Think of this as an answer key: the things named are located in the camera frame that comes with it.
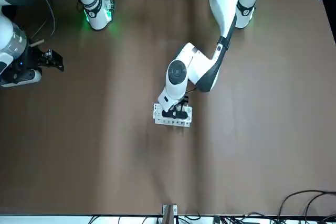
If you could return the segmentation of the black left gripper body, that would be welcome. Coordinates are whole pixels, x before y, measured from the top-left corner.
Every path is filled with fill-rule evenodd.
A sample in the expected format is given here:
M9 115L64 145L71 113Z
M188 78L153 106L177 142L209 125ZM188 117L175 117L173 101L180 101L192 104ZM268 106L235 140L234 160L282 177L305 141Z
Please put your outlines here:
M170 111L182 111L188 105L189 97L185 95L177 104L170 107Z

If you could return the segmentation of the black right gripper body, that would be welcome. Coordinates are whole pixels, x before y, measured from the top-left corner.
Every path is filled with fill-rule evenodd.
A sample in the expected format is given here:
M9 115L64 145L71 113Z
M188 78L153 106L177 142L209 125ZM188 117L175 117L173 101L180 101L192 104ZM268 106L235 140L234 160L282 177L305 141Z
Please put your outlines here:
M26 47L23 53L23 69L33 69L42 71L39 66L39 60L42 57L43 52L38 47Z

